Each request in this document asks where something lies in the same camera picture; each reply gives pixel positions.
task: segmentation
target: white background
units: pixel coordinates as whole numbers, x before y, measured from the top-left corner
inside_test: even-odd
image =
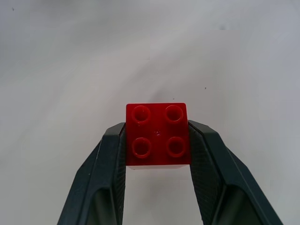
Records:
[[[185,102],[300,219],[300,2],[2,0],[0,224],[56,224],[132,102]],[[189,167],[127,169],[124,225],[197,225]]]

